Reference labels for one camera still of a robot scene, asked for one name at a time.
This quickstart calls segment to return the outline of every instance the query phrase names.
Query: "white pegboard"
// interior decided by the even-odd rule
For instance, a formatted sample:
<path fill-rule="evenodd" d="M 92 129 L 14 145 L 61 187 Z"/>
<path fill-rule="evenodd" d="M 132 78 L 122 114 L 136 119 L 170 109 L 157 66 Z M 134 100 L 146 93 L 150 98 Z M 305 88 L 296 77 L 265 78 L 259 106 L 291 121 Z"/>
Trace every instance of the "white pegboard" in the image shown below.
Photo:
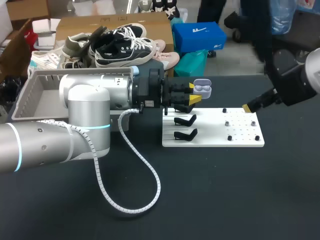
<path fill-rule="evenodd" d="M 175 125 L 174 118 L 190 120 L 196 114 L 196 120 L 191 127 Z M 168 115 L 163 111 L 162 145 L 164 147 L 263 147 L 265 141 L 261 132 L 258 117 L 255 113 L 245 113 L 242 108 L 194 108 L 191 113 L 175 112 L 168 109 Z M 175 140 L 174 132 L 190 134 L 197 129 L 198 134 L 191 141 Z"/>

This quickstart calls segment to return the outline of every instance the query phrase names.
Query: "white coiled cable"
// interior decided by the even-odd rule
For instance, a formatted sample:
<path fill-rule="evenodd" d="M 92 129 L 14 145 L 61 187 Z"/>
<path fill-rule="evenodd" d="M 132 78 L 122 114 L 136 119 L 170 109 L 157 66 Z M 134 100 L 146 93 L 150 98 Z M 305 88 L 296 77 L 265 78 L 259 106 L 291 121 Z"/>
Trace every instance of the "white coiled cable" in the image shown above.
<path fill-rule="evenodd" d="M 159 196 L 160 196 L 160 191 L 161 191 L 161 184 L 160 184 L 160 179 L 158 174 L 156 173 L 156 171 L 154 170 L 154 168 L 147 162 L 147 160 L 137 151 L 137 149 L 132 145 L 132 143 L 128 140 L 127 136 L 125 135 L 123 128 L 122 128 L 122 118 L 129 113 L 139 113 L 139 110 L 137 109 L 129 109 L 124 111 L 119 119 L 118 119 L 118 126 L 119 126 L 119 130 L 120 133 L 122 135 L 122 137 L 124 138 L 124 140 L 128 143 L 128 145 L 130 146 L 130 148 L 135 152 L 135 154 L 137 154 L 137 156 L 147 165 L 147 167 L 152 171 L 155 180 L 156 180 L 156 184 L 157 184 L 157 191 L 155 194 L 155 197 L 153 198 L 153 200 L 145 207 L 139 208 L 139 209 L 127 209 L 124 207 L 119 206 L 118 204 L 116 204 L 111 198 L 110 196 L 107 194 L 104 184 L 102 182 L 101 179 L 101 175 L 100 175 L 100 168 L 99 168 L 99 161 L 98 161 L 98 156 L 97 156 L 97 151 L 95 149 L 94 144 L 92 143 L 90 137 L 86 134 L 85 131 L 83 131 L 80 127 L 77 126 L 73 126 L 70 124 L 66 124 L 63 121 L 54 121 L 54 120 L 42 120 L 42 121 L 38 121 L 40 123 L 44 123 L 44 124 L 49 124 L 49 125 L 54 125 L 54 126 L 58 126 L 58 127 L 62 127 L 62 128 L 70 128 L 73 131 L 78 132 L 79 134 L 81 134 L 84 139 L 88 142 L 89 147 L 92 151 L 93 154 L 93 161 L 94 161 L 94 166 L 95 166 L 95 173 L 96 173 L 96 177 L 98 180 L 98 184 L 100 186 L 100 190 L 103 194 L 103 196 L 105 197 L 105 199 L 117 210 L 126 213 L 126 214 L 139 214 L 139 213 L 143 213 L 145 211 L 147 211 L 148 209 L 150 209 L 158 200 Z"/>

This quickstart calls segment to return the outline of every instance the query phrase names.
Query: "white shoe box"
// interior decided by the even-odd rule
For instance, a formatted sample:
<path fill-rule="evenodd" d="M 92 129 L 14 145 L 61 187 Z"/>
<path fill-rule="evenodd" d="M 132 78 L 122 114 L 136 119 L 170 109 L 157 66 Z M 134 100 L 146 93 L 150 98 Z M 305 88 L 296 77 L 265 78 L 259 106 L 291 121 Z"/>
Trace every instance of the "white shoe box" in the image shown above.
<path fill-rule="evenodd" d="M 6 1 L 0 3 L 0 43 L 13 31 Z"/>
<path fill-rule="evenodd" d="M 38 34 L 38 44 L 40 47 L 54 46 L 56 40 L 55 33 Z"/>
<path fill-rule="evenodd" d="M 45 34 L 51 32 L 51 22 L 49 19 L 42 19 L 32 22 L 33 32 L 36 34 Z"/>
<path fill-rule="evenodd" d="M 50 19 L 50 22 L 51 22 L 51 32 L 56 32 L 57 31 L 57 27 L 58 27 L 58 24 L 60 23 L 60 20 L 61 19 L 56 19 L 56 18 L 51 18 Z"/>

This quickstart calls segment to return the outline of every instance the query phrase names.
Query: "teal shopping bag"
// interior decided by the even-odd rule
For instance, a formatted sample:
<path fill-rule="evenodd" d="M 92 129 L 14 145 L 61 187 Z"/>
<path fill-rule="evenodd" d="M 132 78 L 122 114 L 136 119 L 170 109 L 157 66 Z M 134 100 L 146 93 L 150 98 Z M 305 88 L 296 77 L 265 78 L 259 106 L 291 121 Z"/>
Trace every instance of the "teal shopping bag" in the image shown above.
<path fill-rule="evenodd" d="M 175 77 L 201 77 L 205 74 L 207 50 L 199 50 L 184 55 L 174 68 Z"/>

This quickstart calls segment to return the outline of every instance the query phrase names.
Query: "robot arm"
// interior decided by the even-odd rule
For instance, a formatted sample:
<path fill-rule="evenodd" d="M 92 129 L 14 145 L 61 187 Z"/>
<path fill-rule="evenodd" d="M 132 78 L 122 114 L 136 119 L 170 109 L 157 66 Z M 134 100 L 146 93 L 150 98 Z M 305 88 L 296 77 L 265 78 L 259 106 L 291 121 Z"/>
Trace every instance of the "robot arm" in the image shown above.
<path fill-rule="evenodd" d="M 273 103 L 291 106 L 320 93 L 320 48 L 308 55 L 305 65 L 298 64 L 288 50 L 279 50 L 266 61 L 265 69 L 274 88 L 243 105 L 247 113 Z"/>
<path fill-rule="evenodd" d="M 167 109 L 171 104 L 189 106 L 195 100 L 184 93 L 191 92 L 189 85 L 160 79 L 158 69 L 151 70 L 149 77 L 134 81 L 121 75 L 65 75 L 59 85 L 61 104 L 68 108 L 68 123 L 87 133 L 98 158 L 110 149 L 110 110 L 136 108 L 142 112 L 144 108 Z M 0 124 L 0 172 L 93 158 L 79 132 L 66 123 L 52 124 L 53 121 Z"/>
<path fill-rule="evenodd" d="M 96 154 L 110 150 L 110 95 L 102 87 L 76 85 L 68 94 L 69 124 L 94 142 Z M 43 122 L 0 125 L 0 171 L 13 172 L 69 160 L 92 159 L 87 141 L 77 131 Z"/>

